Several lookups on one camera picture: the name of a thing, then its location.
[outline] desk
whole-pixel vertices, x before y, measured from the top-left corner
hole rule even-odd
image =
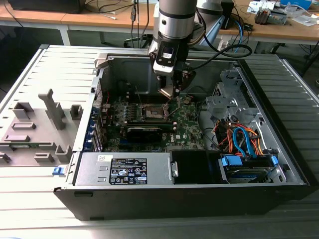
[[[112,3],[112,0],[100,0],[99,5],[103,2]],[[258,25],[255,24],[254,14],[245,14],[249,4],[249,0],[236,0],[240,16],[245,22],[254,25],[250,41],[280,42],[291,44],[308,44],[315,45],[319,40],[318,26],[306,27],[302,24],[288,19],[286,25]],[[115,8],[125,6],[128,2],[122,1]],[[6,3],[9,11],[22,23],[25,27],[52,28],[58,29],[61,33],[64,45],[70,45],[68,30],[85,30],[99,32],[125,32],[131,31],[131,7],[116,11],[117,20],[107,18],[98,13],[92,13],[84,10],[81,14],[65,14],[57,12],[40,12],[40,11],[15,11],[10,4]],[[310,10],[318,10],[319,6],[312,6]],[[140,4],[140,32],[144,28],[147,21],[147,8],[145,4]],[[146,30],[146,34],[153,33],[154,26],[154,5],[150,4],[150,22]],[[0,25],[19,26],[13,17],[5,9],[3,2],[0,3]],[[134,33],[137,33],[137,21],[134,25]],[[220,30],[218,38],[225,41],[231,40],[238,34],[238,30],[232,27],[228,30]]]
[[[103,2],[108,4],[118,2],[116,0],[99,0],[99,5],[103,5]],[[113,8],[112,10],[121,6],[129,5],[130,2],[123,1]],[[154,4],[150,4],[150,22],[145,31],[145,34],[153,33],[154,26]],[[99,32],[131,32],[131,7],[124,8],[116,11],[116,20],[107,18],[99,13],[92,13],[87,10],[83,10],[81,14],[67,14],[60,12],[43,12],[43,11],[25,11],[25,10],[13,10],[11,5],[6,1],[6,7],[14,15],[14,17],[24,27],[35,28],[51,28],[58,29],[61,33],[61,37],[64,45],[71,45],[68,30],[83,30],[83,31],[99,31]],[[140,4],[140,33],[147,22],[147,8],[146,4]],[[0,25],[4,26],[20,26],[14,18],[8,13],[3,5],[0,3]],[[135,21],[133,33],[137,33],[137,21]]]
[[[254,25],[250,41],[315,45],[319,40],[318,25],[307,27],[291,19],[288,19],[285,25],[259,25],[255,23],[255,14],[247,13],[247,5],[251,2],[250,0],[235,0],[235,2],[239,15],[246,19],[246,23]],[[319,6],[312,5],[309,11],[319,12]],[[233,27],[229,30],[220,30],[219,33],[237,35],[238,30]]]

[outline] blue latch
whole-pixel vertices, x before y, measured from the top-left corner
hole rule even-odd
[[[236,155],[226,155],[221,159],[223,166],[243,166],[241,158]]]
[[[62,167],[55,167],[53,172],[52,172],[53,176],[61,176],[64,175],[64,168]]]
[[[278,159],[276,156],[271,156],[271,160],[274,163],[275,166],[277,166],[277,164],[279,164]]]

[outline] side panel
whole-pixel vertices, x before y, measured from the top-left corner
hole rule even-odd
[[[265,214],[307,187],[61,191],[54,194],[82,221]]]

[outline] power supply label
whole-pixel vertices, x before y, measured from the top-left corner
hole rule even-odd
[[[113,158],[109,183],[111,185],[147,184],[147,159]]]

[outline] cable on desk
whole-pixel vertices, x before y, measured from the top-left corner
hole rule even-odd
[[[147,0],[147,12],[148,12],[148,19],[147,19],[147,22],[146,22],[146,25],[143,29],[143,32],[142,32],[142,39],[141,39],[141,44],[140,44],[140,48],[142,48],[142,42],[143,42],[143,36],[144,36],[144,33],[146,31],[146,28],[149,26],[149,22],[150,22],[150,6],[149,6],[149,0]]]
[[[92,12],[92,13],[109,13],[109,12],[113,12],[113,11],[117,11],[117,10],[120,10],[120,9],[123,9],[123,8],[126,8],[126,7],[130,7],[130,6],[133,6],[133,4],[129,4],[129,5],[126,5],[126,6],[122,6],[122,7],[119,7],[117,9],[112,9],[112,10],[109,10],[109,11],[101,11],[102,8],[106,7],[106,6],[113,6],[113,5],[117,5],[119,4],[120,2],[122,2],[123,0],[119,0],[117,3],[113,3],[113,4],[105,4],[103,6],[101,6],[98,11],[92,11],[90,9],[87,8],[87,6],[89,6],[90,3],[92,3],[94,0],[91,0],[89,2],[87,2],[85,5],[84,5],[84,8],[86,10],[88,10],[89,12]]]
[[[140,46],[140,5],[139,5],[139,0],[137,0],[137,5],[138,5],[138,48]]]
[[[206,23],[205,23],[205,20],[204,18],[202,17],[202,15],[199,13],[198,10],[196,10],[196,13],[198,15],[198,18],[200,19],[200,21],[202,22],[202,24],[204,25],[204,29],[206,29]],[[231,46],[227,46],[226,48],[218,51],[210,42],[209,40],[207,39],[207,36],[204,35],[204,39],[206,41],[206,43],[208,44],[208,46],[213,49],[214,51],[216,51],[217,53],[212,56],[210,59],[208,59],[206,62],[204,62],[203,64],[193,68],[193,70],[195,69],[198,69],[206,64],[208,64],[210,61],[212,61],[213,59],[215,59],[217,56],[219,55],[223,55],[223,56],[227,56],[227,57],[231,57],[231,58],[243,58],[243,57],[246,57],[246,56],[250,56],[252,53],[253,53],[253,50],[249,47],[249,46],[246,46],[246,45],[242,45],[242,44],[236,44],[236,45],[231,45]],[[226,51],[228,51],[229,49],[233,49],[233,48],[236,48],[236,47],[239,47],[239,48],[245,48],[247,49],[249,52],[247,54],[244,54],[244,55],[232,55],[232,54],[227,54],[225,53]]]

